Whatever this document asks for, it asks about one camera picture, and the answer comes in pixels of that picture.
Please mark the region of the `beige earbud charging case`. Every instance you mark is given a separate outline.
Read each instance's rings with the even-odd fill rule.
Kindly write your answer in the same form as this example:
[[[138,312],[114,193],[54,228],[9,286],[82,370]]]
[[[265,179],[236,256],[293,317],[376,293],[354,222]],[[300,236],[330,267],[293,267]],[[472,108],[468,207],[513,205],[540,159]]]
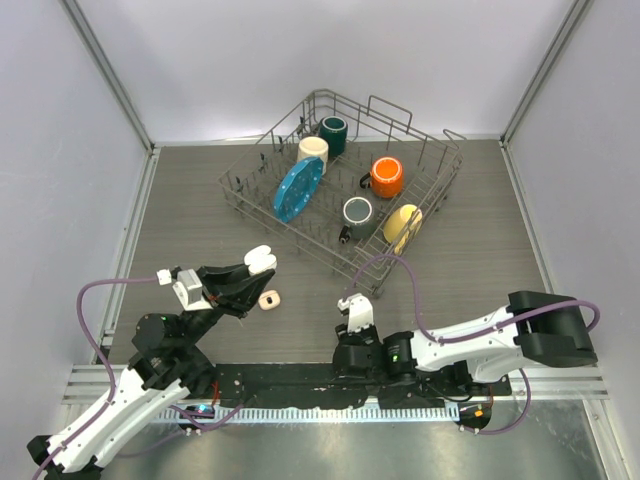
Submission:
[[[276,290],[263,292],[258,300],[258,306],[263,311],[270,311],[281,304],[281,297]]]

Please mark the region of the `white earbud case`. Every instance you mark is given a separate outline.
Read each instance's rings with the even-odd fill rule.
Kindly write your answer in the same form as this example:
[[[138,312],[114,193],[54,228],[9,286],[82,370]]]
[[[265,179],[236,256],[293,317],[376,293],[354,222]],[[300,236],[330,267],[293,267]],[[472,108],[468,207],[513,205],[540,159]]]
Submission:
[[[277,257],[272,253],[272,249],[268,245],[260,245],[244,256],[244,264],[248,269],[250,276],[255,276],[267,270],[275,270],[277,268]]]

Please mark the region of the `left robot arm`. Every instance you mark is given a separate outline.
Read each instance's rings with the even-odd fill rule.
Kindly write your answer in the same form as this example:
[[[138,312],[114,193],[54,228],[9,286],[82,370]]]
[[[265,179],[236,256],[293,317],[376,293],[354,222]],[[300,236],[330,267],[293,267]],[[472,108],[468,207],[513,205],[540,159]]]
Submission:
[[[176,401],[212,393],[216,366],[197,346],[225,315],[241,319],[258,303],[277,260],[245,259],[227,267],[162,269],[151,282],[169,285],[180,314],[148,313],[132,340],[136,354],[121,375],[105,367],[108,390],[59,433],[27,445],[44,479],[97,479],[118,451],[160,411]]]

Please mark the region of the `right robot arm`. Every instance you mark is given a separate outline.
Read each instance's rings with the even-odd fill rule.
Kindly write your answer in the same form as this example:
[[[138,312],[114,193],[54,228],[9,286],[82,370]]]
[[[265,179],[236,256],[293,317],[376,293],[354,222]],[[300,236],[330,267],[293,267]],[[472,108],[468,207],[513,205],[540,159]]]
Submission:
[[[513,292],[508,300],[470,321],[380,338],[372,303],[354,294],[337,304],[347,320],[336,328],[335,375],[382,385],[451,373],[455,389],[472,395],[532,365],[576,368],[597,363],[590,338],[600,320],[595,304],[534,291]]]

